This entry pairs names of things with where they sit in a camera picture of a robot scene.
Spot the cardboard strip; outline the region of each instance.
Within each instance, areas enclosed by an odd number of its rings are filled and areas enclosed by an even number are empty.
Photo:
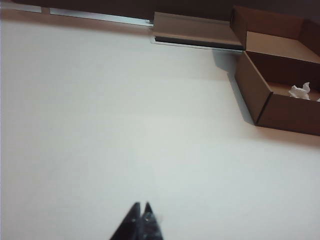
[[[153,35],[156,41],[243,49],[227,21],[155,12]]]

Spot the black object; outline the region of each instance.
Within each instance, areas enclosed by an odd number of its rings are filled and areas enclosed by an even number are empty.
[[[136,202],[110,240],[163,240],[150,204],[146,203],[140,217],[140,203]]]

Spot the cardboard box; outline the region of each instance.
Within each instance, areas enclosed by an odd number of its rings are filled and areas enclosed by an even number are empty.
[[[235,6],[230,27],[245,48],[235,79],[258,126],[320,135],[320,26]],[[310,100],[290,97],[310,82]]]

